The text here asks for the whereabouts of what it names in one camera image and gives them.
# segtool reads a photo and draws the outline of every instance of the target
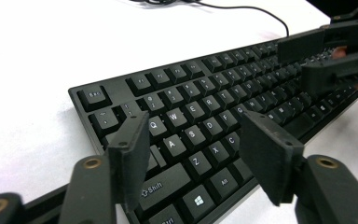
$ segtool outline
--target key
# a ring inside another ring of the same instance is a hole
[[[216,120],[225,133],[233,132],[241,126],[240,123],[231,114],[231,112],[229,112],[229,110],[223,111],[218,116],[216,116]]]
[[[224,132],[215,118],[209,118],[200,124],[200,129],[203,132],[205,138],[212,142],[220,138]]]
[[[190,79],[204,76],[202,69],[199,67],[199,65],[196,62],[188,62],[182,64],[182,67],[186,71]]]
[[[146,76],[155,90],[161,90],[172,85],[170,78],[162,69],[156,69]]]
[[[82,91],[78,92],[78,96],[84,110],[87,112],[112,104],[109,98],[105,96],[103,87],[100,86],[85,87]]]
[[[202,61],[212,73],[222,71],[224,68],[223,64],[220,63],[220,61],[214,56],[208,57],[207,59],[204,59]]]
[[[179,213],[177,212],[173,204],[170,204],[145,222],[145,224],[155,224],[155,223],[184,224],[185,222],[179,216]]]
[[[225,138],[223,138],[222,144],[225,146],[231,158],[238,156],[238,153],[240,152],[240,137],[236,132],[230,133]]]
[[[161,148],[162,155],[170,164],[178,162],[187,153],[185,145],[182,143],[177,134],[174,134],[169,138],[165,138],[159,146]]]
[[[208,117],[215,115],[216,113],[223,110],[212,95],[202,98],[200,100],[200,106]]]
[[[227,109],[235,104],[234,97],[227,90],[218,92],[215,96],[216,101],[222,106],[222,109]]]
[[[110,108],[96,111],[89,117],[89,119],[92,123],[92,127],[99,137],[113,133],[120,127],[116,115]]]
[[[187,84],[179,87],[179,92],[182,93],[188,103],[199,100],[202,97],[200,90],[197,89],[193,82],[187,82]]]
[[[206,117],[205,112],[202,110],[199,103],[197,102],[185,105],[183,107],[183,113],[191,124],[196,124]]]
[[[288,124],[283,126],[283,128],[289,132],[292,136],[299,139],[305,133],[307,133],[315,123],[312,118],[307,113],[302,113],[296,118],[292,119]]]
[[[217,73],[213,76],[210,76],[210,79],[218,91],[226,89],[229,86],[228,80],[222,73]]]
[[[144,74],[134,75],[127,78],[126,81],[135,96],[140,96],[153,91],[152,85]]]
[[[160,95],[168,109],[173,109],[185,104],[185,99],[175,87],[165,90]]]
[[[228,92],[231,93],[232,97],[234,97],[234,101],[236,104],[243,102],[248,98],[248,94],[246,93],[246,91],[243,90],[240,85],[231,87],[230,89],[228,89]]]
[[[149,132],[152,143],[155,143],[163,137],[167,137],[170,135],[159,116],[155,116],[149,119]]]
[[[178,205],[189,224],[197,223],[215,208],[211,196],[202,185],[181,198]]]
[[[204,154],[214,169],[224,167],[229,160],[228,152],[220,141],[205,148]]]
[[[199,90],[203,96],[211,95],[212,93],[217,92],[217,88],[212,83],[212,81],[207,77],[201,78],[201,79],[195,81],[194,83],[199,88]]]
[[[223,75],[228,80],[230,86],[237,85],[241,82],[240,75],[238,75],[237,72],[233,69],[223,72]]]
[[[149,111],[150,116],[159,115],[160,113],[166,111],[164,104],[156,93],[151,93],[144,96],[140,100],[140,105],[144,110]]]
[[[168,75],[173,84],[178,84],[188,80],[188,76],[179,65],[173,65],[168,69],[165,69],[165,73]]]
[[[125,104],[121,104],[117,111],[120,118],[124,120],[127,117],[134,116],[141,112],[141,108],[138,106],[138,104],[136,104],[135,101],[130,101]]]
[[[159,206],[169,203],[190,185],[191,179],[185,168],[181,163],[177,163],[144,182],[135,213],[142,218],[156,212]]]
[[[213,171],[211,164],[206,160],[201,151],[185,160],[185,168],[196,182],[200,182]]]
[[[219,56],[219,58],[223,62],[225,69],[228,69],[228,68],[231,68],[231,67],[234,67],[235,65],[237,65],[237,60],[231,53],[223,53],[222,55]]]
[[[165,168],[165,166],[167,165],[167,162],[164,160],[164,158],[162,158],[162,155],[159,152],[159,149],[156,146],[151,146],[150,152],[156,159],[156,162],[158,163],[159,168]]]
[[[197,125],[191,126],[180,134],[182,137],[182,141],[191,151],[195,151],[199,148],[202,148],[207,143],[205,136],[202,134]]]
[[[231,163],[227,168],[240,186],[246,184],[253,177],[251,170],[241,158]]]
[[[177,133],[188,125],[187,119],[179,108],[175,108],[165,113],[163,119],[171,133]]]
[[[219,171],[206,182],[206,188],[216,203],[224,201],[238,187],[237,182],[227,168]]]

